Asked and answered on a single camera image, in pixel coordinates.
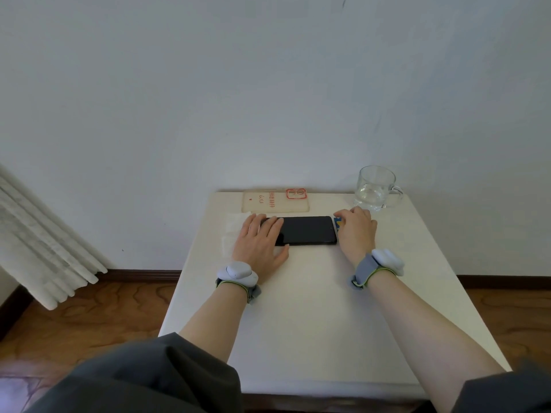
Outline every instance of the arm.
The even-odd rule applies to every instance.
[[[289,257],[289,246],[278,256],[273,251],[283,219],[272,217],[262,227],[265,214],[245,220],[235,243],[232,259],[251,265],[263,284]],[[237,285],[222,283],[203,303],[179,333],[184,339],[224,362],[228,361],[247,304],[247,293]]]
[[[377,222],[359,207],[335,215],[344,222],[339,229],[341,249],[357,266],[375,248]],[[466,381],[504,372],[478,343],[391,272],[375,273],[368,289],[438,412],[451,411]]]

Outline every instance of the table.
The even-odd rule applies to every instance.
[[[275,215],[332,215],[351,208],[353,198],[309,194],[308,213]],[[228,263],[220,239],[226,215],[240,209],[241,193],[210,196],[159,335],[179,332],[214,290],[217,270]],[[401,280],[510,371],[409,197],[373,217],[379,222],[377,247],[392,249],[406,263]],[[346,285],[352,273],[338,246],[291,247],[289,260],[241,320],[228,363],[238,371],[243,393],[426,397],[369,292]]]

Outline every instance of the glass cup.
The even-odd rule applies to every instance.
[[[402,200],[404,193],[400,187],[394,185],[395,182],[396,175],[385,167],[377,165],[363,167],[354,193],[354,205],[369,211],[396,206]],[[387,203],[389,195],[397,196],[390,205]]]

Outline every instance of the mug handle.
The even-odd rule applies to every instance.
[[[382,205],[382,209],[390,209],[390,208],[393,208],[393,207],[396,207],[398,204],[400,204],[400,201],[402,201],[402,198],[404,197],[404,192],[402,191],[402,189],[398,186],[393,186],[392,188],[390,188],[390,192],[389,192],[389,195],[396,195],[398,194],[398,199],[396,200],[396,202],[394,204],[392,204],[391,206],[389,206],[388,204],[384,203]]]

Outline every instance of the red camera frame print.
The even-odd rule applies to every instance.
[[[285,195],[289,200],[304,200],[308,198],[305,188],[287,188]]]

